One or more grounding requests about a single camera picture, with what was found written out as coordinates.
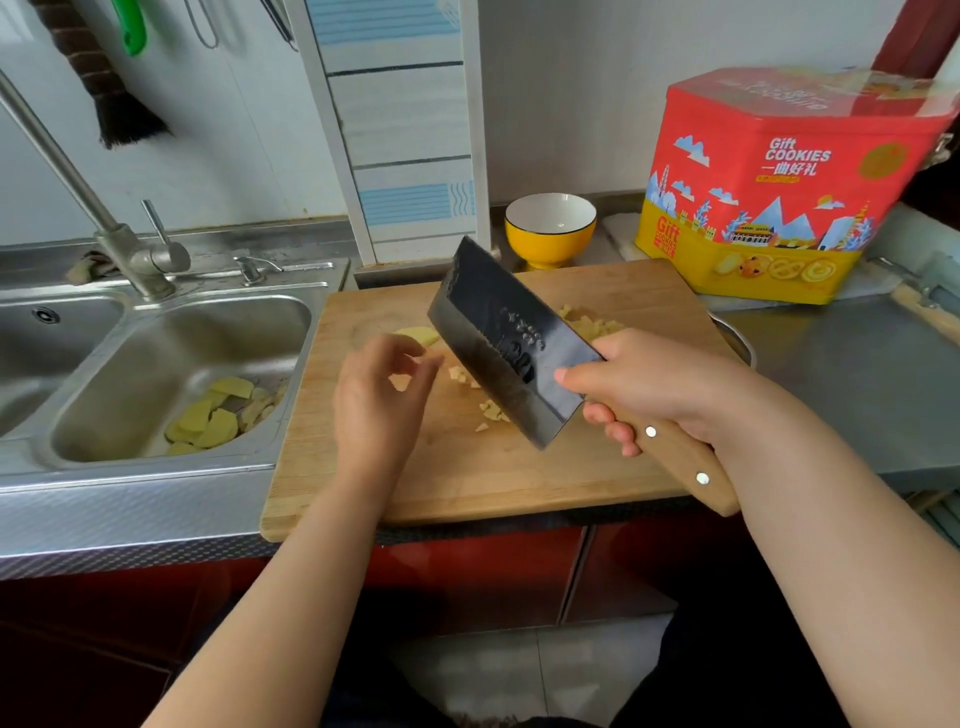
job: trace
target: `cutting board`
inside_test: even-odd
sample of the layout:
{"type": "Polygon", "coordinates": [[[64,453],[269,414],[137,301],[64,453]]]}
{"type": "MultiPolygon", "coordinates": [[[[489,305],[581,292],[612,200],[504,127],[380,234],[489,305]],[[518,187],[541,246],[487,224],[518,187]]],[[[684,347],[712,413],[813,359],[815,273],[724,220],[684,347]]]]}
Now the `cutting board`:
{"type": "MultiPolygon", "coordinates": [[[[666,260],[533,271],[519,278],[548,305],[569,304],[703,350],[736,358],[707,311],[666,260]]],[[[260,521],[282,541],[333,478],[333,389],[352,349],[378,332],[429,326],[438,283],[344,291],[326,302],[286,441],[260,521]]],[[[647,455],[626,459],[603,429],[578,413],[543,451],[511,424],[483,418],[483,390],[450,378],[447,357],[423,416],[420,439],[384,516],[417,525],[512,516],[686,495],[647,455]],[[477,426],[490,426],[476,432],[477,426]]]]}

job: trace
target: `knife handle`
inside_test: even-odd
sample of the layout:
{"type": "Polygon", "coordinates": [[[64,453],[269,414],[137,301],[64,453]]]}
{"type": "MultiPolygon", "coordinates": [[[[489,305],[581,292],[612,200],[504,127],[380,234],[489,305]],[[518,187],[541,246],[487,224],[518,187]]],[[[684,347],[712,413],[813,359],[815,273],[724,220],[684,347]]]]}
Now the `knife handle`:
{"type": "Polygon", "coordinates": [[[632,426],[640,449],[649,452],[706,507],[721,516],[739,512],[740,503],[730,477],[707,443],[669,420],[645,419],[632,414],[622,417],[616,410],[613,415],[632,426]]]}

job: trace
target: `tin lid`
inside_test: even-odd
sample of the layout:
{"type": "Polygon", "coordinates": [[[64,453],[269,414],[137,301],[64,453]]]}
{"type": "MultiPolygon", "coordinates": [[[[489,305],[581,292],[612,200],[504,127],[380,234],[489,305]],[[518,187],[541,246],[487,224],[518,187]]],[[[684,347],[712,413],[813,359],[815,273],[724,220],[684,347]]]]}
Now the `tin lid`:
{"type": "Polygon", "coordinates": [[[863,68],[832,73],[801,66],[721,68],[670,88],[760,119],[847,118],[875,128],[882,117],[890,129],[911,131],[942,127],[960,110],[955,85],[863,68]]]}

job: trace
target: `sink overflow drain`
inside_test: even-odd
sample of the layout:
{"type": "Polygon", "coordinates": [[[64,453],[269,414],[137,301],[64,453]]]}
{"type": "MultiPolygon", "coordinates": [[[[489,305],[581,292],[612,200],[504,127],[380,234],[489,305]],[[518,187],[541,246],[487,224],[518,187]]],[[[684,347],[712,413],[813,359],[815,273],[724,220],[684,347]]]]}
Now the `sink overflow drain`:
{"type": "Polygon", "coordinates": [[[42,324],[59,324],[60,315],[53,308],[47,308],[46,306],[38,306],[33,311],[34,318],[40,321],[42,324]]]}

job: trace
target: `double sink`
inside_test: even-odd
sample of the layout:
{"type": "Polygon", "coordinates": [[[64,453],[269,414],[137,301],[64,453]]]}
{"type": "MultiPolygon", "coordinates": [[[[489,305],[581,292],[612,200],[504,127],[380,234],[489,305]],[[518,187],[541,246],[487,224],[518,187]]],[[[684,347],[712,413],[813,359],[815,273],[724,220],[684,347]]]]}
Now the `double sink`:
{"type": "Polygon", "coordinates": [[[124,281],[0,291],[0,488],[270,468],[319,314],[348,261],[178,280],[143,303],[124,281]],[[288,393],[219,448],[164,456],[164,428],[222,376],[288,393]]]}

